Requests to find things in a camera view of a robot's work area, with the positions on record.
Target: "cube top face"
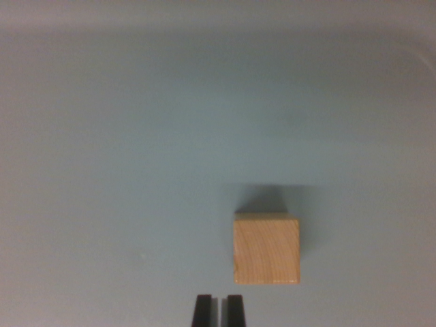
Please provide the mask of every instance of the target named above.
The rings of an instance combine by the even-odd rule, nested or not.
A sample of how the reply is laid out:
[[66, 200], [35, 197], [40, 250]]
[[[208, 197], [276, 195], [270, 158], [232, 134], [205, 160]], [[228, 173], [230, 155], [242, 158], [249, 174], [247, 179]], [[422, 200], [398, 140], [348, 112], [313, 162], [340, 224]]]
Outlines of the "cube top face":
[[235, 283], [300, 283], [299, 225], [294, 216], [236, 214], [233, 233]]

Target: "wooden block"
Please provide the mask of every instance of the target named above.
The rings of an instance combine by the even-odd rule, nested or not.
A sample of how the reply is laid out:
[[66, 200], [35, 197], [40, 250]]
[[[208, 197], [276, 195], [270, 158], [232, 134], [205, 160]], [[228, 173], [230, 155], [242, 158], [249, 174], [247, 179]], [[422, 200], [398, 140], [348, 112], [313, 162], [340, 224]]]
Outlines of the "wooden block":
[[300, 237], [294, 216], [236, 214], [233, 247], [235, 283], [300, 283]]

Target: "wood grain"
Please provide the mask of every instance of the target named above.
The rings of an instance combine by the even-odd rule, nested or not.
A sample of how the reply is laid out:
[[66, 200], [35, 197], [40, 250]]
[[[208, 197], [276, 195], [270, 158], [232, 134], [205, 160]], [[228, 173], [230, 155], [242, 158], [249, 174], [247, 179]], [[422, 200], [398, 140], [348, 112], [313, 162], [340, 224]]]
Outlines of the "wood grain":
[[299, 225], [294, 216], [236, 214], [233, 233], [235, 283], [300, 283]]

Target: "wooden cube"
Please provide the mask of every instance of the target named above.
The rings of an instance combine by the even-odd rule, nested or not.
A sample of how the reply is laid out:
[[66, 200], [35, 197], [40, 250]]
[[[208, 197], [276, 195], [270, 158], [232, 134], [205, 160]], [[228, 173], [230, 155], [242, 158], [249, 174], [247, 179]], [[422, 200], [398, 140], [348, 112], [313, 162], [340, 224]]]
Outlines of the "wooden cube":
[[300, 237], [294, 216], [236, 214], [233, 247], [235, 283], [300, 283]]

